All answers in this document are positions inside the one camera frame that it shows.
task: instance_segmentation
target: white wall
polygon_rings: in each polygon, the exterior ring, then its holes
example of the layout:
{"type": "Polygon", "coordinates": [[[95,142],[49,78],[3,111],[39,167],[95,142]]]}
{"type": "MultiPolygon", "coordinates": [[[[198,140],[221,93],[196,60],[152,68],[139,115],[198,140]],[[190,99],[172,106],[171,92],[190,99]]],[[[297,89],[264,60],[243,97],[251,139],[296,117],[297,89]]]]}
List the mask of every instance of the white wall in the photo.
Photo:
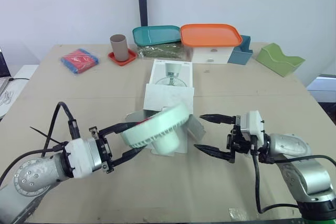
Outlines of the white wall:
{"type": "Polygon", "coordinates": [[[140,26],[138,0],[0,0],[0,47],[9,65],[35,64],[54,44],[108,44],[140,26]]]}
{"type": "Polygon", "coordinates": [[[335,58],[336,0],[148,0],[150,25],[227,23],[252,41],[278,43],[306,62],[308,85],[335,58]]]}
{"type": "Polygon", "coordinates": [[[336,75],[336,59],[333,62],[331,62],[328,65],[328,67],[323,70],[322,73],[336,75]]]}

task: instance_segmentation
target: cable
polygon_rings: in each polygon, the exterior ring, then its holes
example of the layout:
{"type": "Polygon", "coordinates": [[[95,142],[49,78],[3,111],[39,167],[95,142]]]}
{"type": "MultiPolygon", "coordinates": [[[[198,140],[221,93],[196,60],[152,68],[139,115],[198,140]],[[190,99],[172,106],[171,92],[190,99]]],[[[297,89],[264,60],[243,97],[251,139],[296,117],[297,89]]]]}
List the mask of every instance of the cable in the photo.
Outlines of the cable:
{"type": "Polygon", "coordinates": [[[258,165],[258,146],[257,146],[257,137],[256,136],[251,136],[251,149],[250,153],[252,155],[253,159],[253,164],[254,164],[254,170],[256,173],[256,183],[255,183],[255,196],[256,196],[256,205],[257,205],[257,210],[258,213],[263,214],[264,212],[276,208],[276,207],[293,207],[293,208],[299,208],[297,205],[293,204],[274,204],[267,206],[265,208],[261,208],[260,206],[260,173],[259,173],[259,165],[258,165]]]}
{"type": "Polygon", "coordinates": [[[274,162],[276,164],[281,164],[281,163],[288,163],[288,162],[294,162],[294,161],[300,161],[300,160],[305,160],[305,159],[312,159],[312,158],[324,158],[332,162],[332,164],[336,167],[336,161],[333,160],[331,157],[328,157],[326,155],[310,155],[310,156],[303,156],[303,157],[295,157],[295,158],[290,158],[290,159],[282,159],[282,160],[275,160],[274,162]]]}
{"type": "Polygon", "coordinates": [[[260,214],[263,214],[264,212],[266,212],[270,209],[276,208],[276,207],[299,208],[297,205],[293,205],[293,204],[274,204],[274,205],[267,206],[263,209],[261,208],[261,206],[260,206],[260,174],[259,174],[259,165],[258,165],[258,161],[257,161],[257,155],[253,154],[252,159],[253,159],[254,169],[255,169],[255,173],[256,173],[255,195],[256,195],[256,204],[257,204],[258,212],[260,214]]]}
{"type": "MultiPolygon", "coordinates": [[[[44,136],[44,137],[47,137],[47,136],[48,136],[47,134],[44,134],[42,131],[39,131],[38,129],[36,129],[36,128],[34,128],[34,127],[29,126],[29,128],[31,128],[31,129],[33,129],[34,131],[40,133],[40,134],[41,134],[42,136],[44,136]]],[[[50,138],[50,140],[52,140],[52,141],[53,141],[54,143],[56,143],[56,144],[62,144],[62,143],[60,143],[59,141],[57,141],[57,140],[55,140],[55,139],[53,139],[53,138],[50,138]]]]}
{"type": "Polygon", "coordinates": [[[19,162],[22,158],[29,156],[29,155],[33,155],[33,154],[37,154],[37,153],[45,153],[45,152],[58,152],[61,151],[63,149],[62,145],[55,145],[53,148],[51,149],[46,149],[46,150],[36,150],[36,151],[30,151],[30,152],[26,152],[24,154],[22,154],[21,156],[18,156],[16,159],[14,159],[13,162],[11,162],[11,164],[5,169],[4,173],[1,175],[0,177],[0,187],[2,182],[4,181],[7,173],[9,172],[10,169],[12,169],[12,167],[19,162]]]}
{"type": "Polygon", "coordinates": [[[28,78],[9,78],[8,81],[15,81],[15,80],[28,80],[28,78]]]}
{"type": "MultiPolygon", "coordinates": [[[[72,116],[72,114],[71,114],[69,108],[67,107],[67,105],[64,102],[58,102],[57,105],[56,105],[53,117],[51,119],[51,123],[50,123],[49,131],[48,131],[47,139],[46,139],[46,142],[44,143],[43,149],[47,149],[48,148],[48,145],[49,145],[49,142],[50,142],[50,139],[51,139],[51,134],[53,133],[53,130],[54,130],[57,114],[58,114],[59,108],[61,106],[64,109],[64,112],[68,116],[69,120],[70,121],[74,120],[74,117],[72,116]]],[[[42,152],[41,157],[44,157],[45,155],[46,155],[46,153],[42,152]]]]}

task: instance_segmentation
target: table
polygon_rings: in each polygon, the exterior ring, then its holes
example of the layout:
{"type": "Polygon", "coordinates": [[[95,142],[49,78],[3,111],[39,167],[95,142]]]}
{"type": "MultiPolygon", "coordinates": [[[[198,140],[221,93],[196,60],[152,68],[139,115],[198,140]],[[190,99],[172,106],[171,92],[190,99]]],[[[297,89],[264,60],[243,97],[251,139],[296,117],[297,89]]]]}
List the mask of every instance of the table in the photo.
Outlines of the table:
{"type": "MultiPolygon", "coordinates": [[[[89,127],[101,129],[122,122],[126,114],[142,109],[152,60],[137,59],[119,67],[107,58],[109,51],[109,45],[53,47],[0,123],[0,170],[21,153],[43,146],[45,139],[29,126],[47,132],[58,101],[69,106],[83,138],[90,136],[89,127]],[[59,58],[79,47],[99,55],[100,64],[75,76],[59,58]]],[[[267,133],[299,135],[314,153],[336,158],[336,127],[294,74],[283,78],[254,59],[245,66],[193,68],[196,116],[259,110],[267,133]]],[[[204,143],[224,150],[230,126],[202,124],[207,132],[204,143]]],[[[53,138],[70,139],[62,112],[53,138]]],[[[108,140],[115,158],[129,149],[118,135],[109,135],[108,140]]],[[[231,221],[232,210],[243,213],[244,218],[238,220],[300,217],[291,208],[257,213],[250,157],[236,155],[236,163],[230,164],[207,156],[192,144],[188,154],[165,157],[143,150],[111,174],[97,171],[88,178],[61,183],[45,196],[29,222],[216,222],[231,221]]],[[[332,165],[321,163],[335,181],[332,165]]],[[[262,207],[295,203],[276,165],[260,164],[260,172],[262,207]]]]}

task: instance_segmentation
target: green holder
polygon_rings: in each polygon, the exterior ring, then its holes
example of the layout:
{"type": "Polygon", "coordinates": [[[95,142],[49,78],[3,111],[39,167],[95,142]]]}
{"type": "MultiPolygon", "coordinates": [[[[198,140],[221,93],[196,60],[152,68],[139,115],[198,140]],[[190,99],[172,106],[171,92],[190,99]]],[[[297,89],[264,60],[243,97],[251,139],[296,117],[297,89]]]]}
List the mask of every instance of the green holder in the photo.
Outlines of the green holder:
{"type": "Polygon", "coordinates": [[[271,43],[261,49],[257,61],[285,77],[293,73],[305,59],[297,56],[286,56],[277,44],[271,43]]]}

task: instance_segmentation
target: teal tray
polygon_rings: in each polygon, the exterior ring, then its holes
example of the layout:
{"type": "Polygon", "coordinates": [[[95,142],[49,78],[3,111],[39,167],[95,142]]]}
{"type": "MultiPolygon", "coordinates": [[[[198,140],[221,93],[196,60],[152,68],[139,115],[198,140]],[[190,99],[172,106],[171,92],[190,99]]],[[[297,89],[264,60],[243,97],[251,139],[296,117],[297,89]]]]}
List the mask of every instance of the teal tray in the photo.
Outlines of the teal tray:
{"type": "Polygon", "coordinates": [[[133,29],[134,42],[138,46],[158,45],[181,41],[178,26],[141,26],[133,29]]]}

